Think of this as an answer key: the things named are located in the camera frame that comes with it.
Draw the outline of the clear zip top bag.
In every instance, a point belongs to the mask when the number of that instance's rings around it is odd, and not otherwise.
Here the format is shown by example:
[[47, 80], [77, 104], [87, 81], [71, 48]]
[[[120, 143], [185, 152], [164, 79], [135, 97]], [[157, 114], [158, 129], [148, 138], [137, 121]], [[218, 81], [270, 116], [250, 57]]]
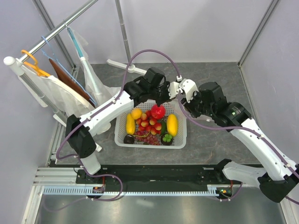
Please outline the clear zip top bag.
[[178, 115], [181, 117], [186, 117], [184, 115], [184, 113], [182, 112], [177, 99], [175, 99], [171, 102], [163, 103], [163, 106], [166, 108], [166, 114], [168, 114], [168, 115], [174, 114], [174, 115]]

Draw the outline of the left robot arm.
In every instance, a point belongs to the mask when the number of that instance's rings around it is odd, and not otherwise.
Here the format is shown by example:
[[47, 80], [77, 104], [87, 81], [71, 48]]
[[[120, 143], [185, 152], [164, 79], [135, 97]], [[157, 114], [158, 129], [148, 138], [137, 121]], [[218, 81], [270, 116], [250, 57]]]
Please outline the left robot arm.
[[157, 105], [170, 101], [169, 86], [170, 82], [161, 70], [149, 68], [144, 76], [124, 84], [122, 89], [103, 105], [79, 118], [75, 115], [68, 117], [67, 142], [78, 154], [80, 163], [87, 171], [86, 178], [91, 183], [99, 183], [103, 177], [93, 137], [111, 120], [149, 99], [154, 100]]

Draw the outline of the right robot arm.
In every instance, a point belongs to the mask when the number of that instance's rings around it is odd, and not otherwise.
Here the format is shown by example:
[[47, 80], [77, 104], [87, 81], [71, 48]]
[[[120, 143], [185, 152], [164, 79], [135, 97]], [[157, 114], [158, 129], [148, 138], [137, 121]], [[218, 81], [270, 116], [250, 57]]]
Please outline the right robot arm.
[[299, 167], [295, 161], [279, 150], [262, 132], [248, 110], [237, 102], [228, 102], [216, 82], [197, 87], [190, 79], [178, 85], [179, 106], [183, 114], [194, 122], [196, 117], [210, 117], [217, 127], [226, 130], [262, 164], [255, 168], [223, 159], [214, 171], [218, 183], [234, 180], [259, 188], [271, 201], [279, 203], [299, 183]]

